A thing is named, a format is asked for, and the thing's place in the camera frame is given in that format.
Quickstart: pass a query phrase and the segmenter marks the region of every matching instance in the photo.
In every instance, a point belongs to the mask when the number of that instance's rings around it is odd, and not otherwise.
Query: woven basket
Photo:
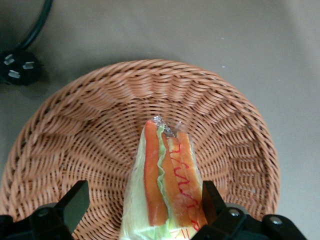
[[[121,62],[52,95],[19,134],[5,166],[0,214],[15,221],[88,180],[75,239],[117,239],[123,196],[145,122],[182,121],[204,180],[256,219],[279,199],[276,150],[263,118],[215,73],[167,60]]]

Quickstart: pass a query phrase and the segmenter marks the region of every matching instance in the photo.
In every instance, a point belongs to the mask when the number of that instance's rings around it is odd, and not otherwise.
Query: black cable
[[[18,45],[16,49],[26,50],[36,39],[48,18],[54,0],[45,0],[42,11],[29,35]]]

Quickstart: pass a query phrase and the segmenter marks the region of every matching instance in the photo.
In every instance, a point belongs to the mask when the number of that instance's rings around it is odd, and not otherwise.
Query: clear plastic wrap
[[[190,239],[207,223],[202,180],[181,122],[147,121],[124,196],[119,239]]]

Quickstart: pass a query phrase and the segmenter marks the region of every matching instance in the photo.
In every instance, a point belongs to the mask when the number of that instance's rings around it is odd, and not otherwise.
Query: power cord
[[[29,85],[41,74],[41,64],[36,56],[26,51],[43,28],[54,0],[45,0],[40,16],[29,35],[14,49],[0,53],[0,83]]]

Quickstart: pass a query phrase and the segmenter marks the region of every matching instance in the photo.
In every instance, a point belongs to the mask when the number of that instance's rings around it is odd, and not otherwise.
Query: gray floor
[[[0,52],[15,46],[42,1],[0,1]],[[221,75],[262,113],[278,151],[285,215],[320,237],[320,2],[56,0],[32,45],[46,77],[0,85],[0,166],[25,122],[67,83],[137,59],[186,62]]]

